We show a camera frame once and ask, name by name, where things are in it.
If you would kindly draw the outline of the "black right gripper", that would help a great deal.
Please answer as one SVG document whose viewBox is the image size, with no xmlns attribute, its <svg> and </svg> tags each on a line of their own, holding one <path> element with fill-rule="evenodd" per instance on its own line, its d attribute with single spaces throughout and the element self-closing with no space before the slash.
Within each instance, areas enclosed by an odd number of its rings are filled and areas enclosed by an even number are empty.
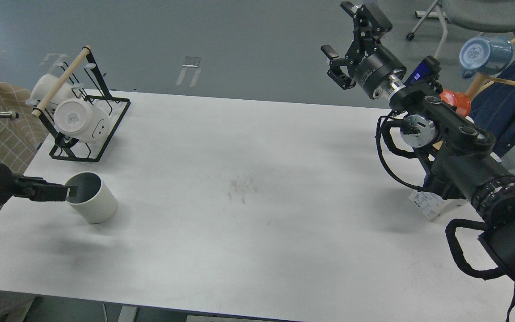
<svg viewBox="0 0 515 322">
<path fill-rule="evenodd" d="M 329 59 L 327 75 L 343 90 L 360 85 L 372 100 L 390 75 L 402 79 L 407 68 L 381 44 L 381 38 L 393 28 L 391 21 L 377 4 L 356 6 L 341 2 L 341 8 L 352 18 L 352 44 L 346 58 L 340 58 L 331 45 L 322 45 L 321 51 Z M 347 67 L 349 75 L 342 67 Z"/>
</svg>

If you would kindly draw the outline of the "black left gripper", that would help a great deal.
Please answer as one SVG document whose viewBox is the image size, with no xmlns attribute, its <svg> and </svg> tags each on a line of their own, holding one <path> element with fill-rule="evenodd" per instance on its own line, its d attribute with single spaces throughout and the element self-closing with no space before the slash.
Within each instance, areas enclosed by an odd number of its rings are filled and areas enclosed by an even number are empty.
<svg viewBox="0 0 515 322">
<path fill-rule="evenodd" d="M 77 186 L 49 183 L 39 177 L 14 176 L 14 196 L 35 202 L 63 202 L 77 196 Z"/>
</svg>

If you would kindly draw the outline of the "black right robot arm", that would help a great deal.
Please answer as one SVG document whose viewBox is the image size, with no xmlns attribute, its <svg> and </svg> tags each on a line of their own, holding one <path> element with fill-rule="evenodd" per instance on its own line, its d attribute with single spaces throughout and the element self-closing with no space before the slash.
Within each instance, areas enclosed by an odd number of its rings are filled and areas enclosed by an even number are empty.
<svg viewBox="0 0 515 322">
<path fill-rule="evenodd" d="M 339 57 L 330 46 L 328 76 L 342 89 L 356 85 L 391 109 L 376 125 L 376 149 L 395 181 L 442 199 L 465 199 L 481 221 L 453 219 L 445 234 L 457 267 L 515 283 L 515 176 L 492 157 L 495 137 L 441 99 L 440 63 L 427 56 L 404 80 L 406 67 L 381 43 L 392 23 L 374 3 L 341 8 L 352 18 L 352 43 Z M 511 301 L 515 306 L 515 287 Z"/>
</svg>

